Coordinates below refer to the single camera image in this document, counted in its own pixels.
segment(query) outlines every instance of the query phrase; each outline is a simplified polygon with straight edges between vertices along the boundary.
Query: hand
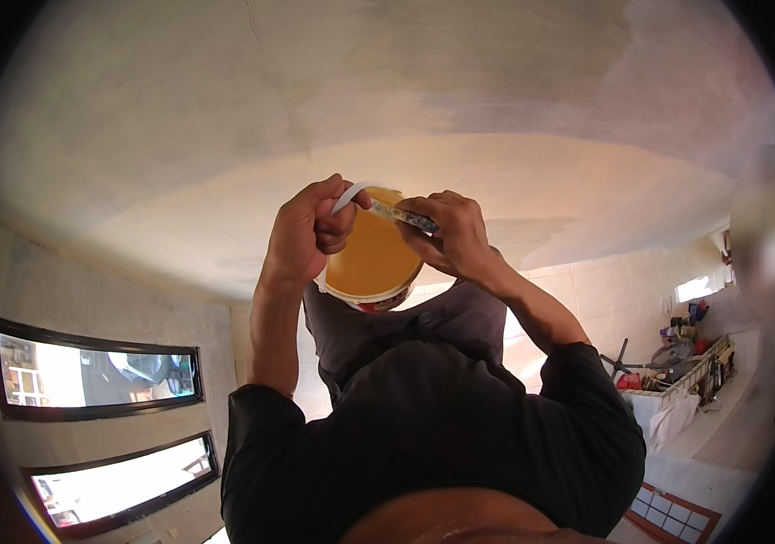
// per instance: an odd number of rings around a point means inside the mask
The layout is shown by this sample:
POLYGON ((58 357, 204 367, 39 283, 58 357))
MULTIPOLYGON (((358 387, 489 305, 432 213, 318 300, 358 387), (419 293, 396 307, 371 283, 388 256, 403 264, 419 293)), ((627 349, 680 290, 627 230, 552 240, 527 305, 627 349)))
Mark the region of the hand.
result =
POLYGON ((481 207, 474 200, 445 190, 427 199, 405 199, 396 207, 426 215, 439 226, 430 237, 410 224, 397 222, 405 243, 436 270, 482 285, 507 267, 505 259, 487 243, 481 207))
POLYGON ((353 201, 331 216, 330 210, 350 186, 350 181, 333 174, 327 180, 308 185, 278 210, 260 274, 262 280, 292 289, 305 288, 324 270, 327 255, 345 248, 357 215, 354 203, 364 210, 372 206, 369 195, 361 190, 353 201))

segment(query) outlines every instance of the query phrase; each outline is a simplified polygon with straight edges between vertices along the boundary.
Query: black window frame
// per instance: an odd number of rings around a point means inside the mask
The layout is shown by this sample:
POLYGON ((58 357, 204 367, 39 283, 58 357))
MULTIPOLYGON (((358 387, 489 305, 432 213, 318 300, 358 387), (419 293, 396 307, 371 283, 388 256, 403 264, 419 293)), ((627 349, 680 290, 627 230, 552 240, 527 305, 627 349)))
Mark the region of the black window frame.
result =
POLYGON ((10 404, 7 401, 6 388, 3 385, 3 365, 0 348, 0 405, 3 419, 23 421, 82 421, 87 419, 117 418, 142 413, 154 413, 172 408, 187 407, 205 401, 203 377, 200 369, 200 350, 197 346, 140 344, 102 340, 66 332, 55 332, 32 325, 0 318, 0 335, 6 334, 22 340, 45 344, 65 345, 100 352, 122 352, 125 354, 188 355, 193 373, 194 394, 175 398, 157 398, 143 402, 107 404, 94 407, 31 407, 10 404))
POLYGON ((221 477, 221 467, 218 463, 218 456, 215 452, 215 443, 212 440, 211 431, 204 431, 194 434, 192 436, 185 437, 183 439, 172 441, 169 444, 164 444, 157 447, 150 447, 149 449, 126 453, 124 455, 118 455, 116 457, 110 457, 109 459, 100 459, 97 461, 88 461, 85 463, 76 463, 73 465, 63 466, 34 466, 21 468, 24 480, 27 483, 28 490, 31 495, 31 499, 39 511, 40 515, 44 518, 49 527, 55 531, 59 537, 66 539, 86 539, 98 534, 103 534, 113 529, 123 527, 132 521, 142 519, 147 515, 152 515, 154 512, 161 510, 175 502, 179 502, 181 499, 188 495, 197 493, 200 489, 203 489, 208 484, 216 481, 221 477), (58 474, 76 472, 79 470, 87 470, 89 468, 96 468, 98 466, 112 465, 123 461, 129 461, 137 457, 149 455, 151 453, 160 452, 171 447, 179 446, 185 442, 196 441, 197 439, 203 439, 206 446, 206 458, 209 460, 209 466, 211 468, 208 474, 204 474, 192 481, 168 491, 163 495, 158 495, 153 499, 141 502, 136 506, 131 506, 126 510, 121 510, 115 514, 104 516, 97 520, 86 521, 84 523, 77 523, 76 525, 69 525, 67 527, 56 527, 55 521, 51 518, 49 511, 44 506, 43 497, 40 495, 39 490, 34 483, 32 476, 42 476, 45 474, 58 474))

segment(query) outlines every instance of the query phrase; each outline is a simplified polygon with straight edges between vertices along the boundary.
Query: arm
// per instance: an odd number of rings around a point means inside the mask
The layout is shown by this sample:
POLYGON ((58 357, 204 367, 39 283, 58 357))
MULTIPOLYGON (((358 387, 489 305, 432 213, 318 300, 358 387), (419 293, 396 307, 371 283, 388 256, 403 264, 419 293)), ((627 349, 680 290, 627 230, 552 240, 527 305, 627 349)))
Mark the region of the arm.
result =
MULTIPOLYGON (((268 386, 287 398, 297 388, 297 316, 303 291, 327 265, 327 255, 345 247, 357 206, 330 210, 351 182, 333 174, 311 184, 281 207, 251 302, 245 381, 268 386)), ((367 209, 364 190, 354 202, 367 209)))
POLYGON ((403 200, 398 207, 426 215, 439 226, 437 233, 429 237, 398 223, 405 243, 431 267, 471 281, 501 299, 545 354, 560 345, 590 343, 566 306, 520 276, 492 250, 477 202, 446 190, 427 199, 403 200))

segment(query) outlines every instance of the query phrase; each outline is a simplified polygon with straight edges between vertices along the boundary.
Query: paint brush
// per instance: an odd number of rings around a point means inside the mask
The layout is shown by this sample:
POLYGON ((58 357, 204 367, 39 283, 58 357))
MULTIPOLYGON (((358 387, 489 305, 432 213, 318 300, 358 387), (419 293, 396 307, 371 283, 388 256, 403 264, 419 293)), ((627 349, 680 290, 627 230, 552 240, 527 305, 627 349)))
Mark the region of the paint brush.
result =
POLYGON ((397 221, 411 224, 424 233, 429 234, 433 234, 439 229, 439 226, 432 219, 429 219, 424 215, 400 210, 399 208, 395 208, 392 205, 385 204, 376 199, 371 199, 371 201, 372 208, 369 211, 376 215, 380 215, 383 218, 396 219, 397 221))

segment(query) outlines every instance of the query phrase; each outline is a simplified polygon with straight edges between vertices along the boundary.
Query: dark shorts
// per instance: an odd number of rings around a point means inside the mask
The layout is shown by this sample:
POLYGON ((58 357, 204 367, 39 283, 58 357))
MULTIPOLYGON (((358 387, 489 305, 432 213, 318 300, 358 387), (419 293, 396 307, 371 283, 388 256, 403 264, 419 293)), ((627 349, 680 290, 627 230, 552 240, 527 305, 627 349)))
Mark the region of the dark shorts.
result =
POLYGON ((447 291, 403 311, 365 313, 314 282, 303 296, 306 327, 315 338, 318 373, 333 406, 360 368, 396 344, 408 340, 452 344, 472 359, 502 364, 506 306, 467 281, 457 280, 447 291))

